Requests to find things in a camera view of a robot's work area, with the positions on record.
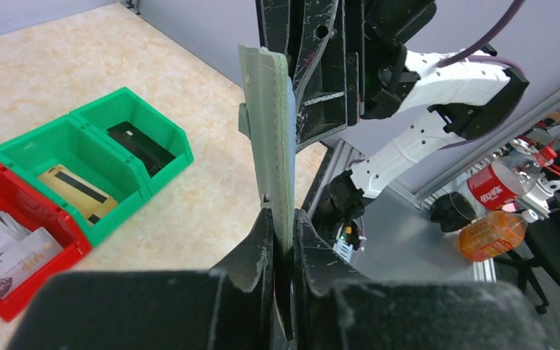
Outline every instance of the green storage bin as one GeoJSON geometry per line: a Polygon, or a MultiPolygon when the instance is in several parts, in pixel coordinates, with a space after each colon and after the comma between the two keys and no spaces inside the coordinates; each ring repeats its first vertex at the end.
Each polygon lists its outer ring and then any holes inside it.
{"type": "Polygon", "coordinates": [[[185,132],[126,87],[75,109],[71,115],[96,132],[102,141],[142,166],[142,176],[148,181],[152,195],[194,161],[185,132]],[[109,136],[108,129],[123,122],[138,128],[175,158],[150,176],[137,157],[109,136]]]}
{"type": "Polygon", "coordinates": [[[150,198],[151,193],[129,157],[70,116],[53,120],[0,145],[0,162],[67,210],[93,246],[100,244],[150,198]],[[57,164],[112,196],[119,204],[94,226],[70,203],[37,179],[57,164]]]}

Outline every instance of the beige table surface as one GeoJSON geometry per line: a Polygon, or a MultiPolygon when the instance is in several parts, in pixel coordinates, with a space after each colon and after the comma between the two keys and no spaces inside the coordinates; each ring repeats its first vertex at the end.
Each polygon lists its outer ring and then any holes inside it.
{"type": "MultiPolygon", "coordinates": [[[[0,143],[123,86],[185,129],[195,162],[76,269],[209,268],[259,211],[241,89],[121,5],[0,36],[0,143]]],[[[323,154],[297,156],[296,206],[323,154]]],[[[19,321],[0,320],[0,349],[19,321]]]]}

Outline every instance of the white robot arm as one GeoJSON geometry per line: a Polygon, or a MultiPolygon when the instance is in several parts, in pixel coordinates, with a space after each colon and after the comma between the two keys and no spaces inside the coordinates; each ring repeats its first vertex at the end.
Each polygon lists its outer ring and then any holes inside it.
{"type": "MultiPolygon", "coordinates": [[[[490,56],[484,52],[475,55],[490,56]]],[[[509,82],[510,77],[497,64],[462,61],[444,68],[436,63],[445,55],[407,52],[405,66],[420,79],[397,112],[415,106],[468,104],[484,106],[509,82]]],[[[364,197],[376,198],[397,176],[434,151],[465,141],[446,132],[447,126],[437,112],[424,111],[407,131],[392,140],[365,162],[354,165],[351,180],[364,197]]]]}
{"type": "Polygon", "coordinates": [[[426,110],[374,156],[325,187],[312,220],[319,234],[336,232],[339,225],[363,215],[392,180],[431,153],[496,129],[529,84],[513,64],[484,51],[439,68],[437,63],[450,55],[407,51],[405,70],[419,77],[411,91],[401,95],[396,112],[415,106],[426,110]]]}

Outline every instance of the red bottle label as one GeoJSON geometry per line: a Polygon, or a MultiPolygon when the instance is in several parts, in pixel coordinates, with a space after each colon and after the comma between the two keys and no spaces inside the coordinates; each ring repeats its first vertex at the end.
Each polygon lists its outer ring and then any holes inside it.
{"type": "Polygon", "coordinates": [[[467,186],[473,197],[488,210],[499,210],[518,197],[501,183],[492,164],[471,176],[467,180],[467,186]]]}

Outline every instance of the red storage bin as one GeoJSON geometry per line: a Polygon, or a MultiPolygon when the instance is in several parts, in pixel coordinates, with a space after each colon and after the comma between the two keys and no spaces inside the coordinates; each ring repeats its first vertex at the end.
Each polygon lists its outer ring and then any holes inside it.
{"type": "Polygon", "coordinates": [[[58,205],[0,164],[0,210],[33,231],[43,226],[63,247],[63,251],[42,266],[4,299],[0,299],[0,317],[11,321],[51,275],[67,270],[91,251],[91,244],[74,219],[58,205]]]}

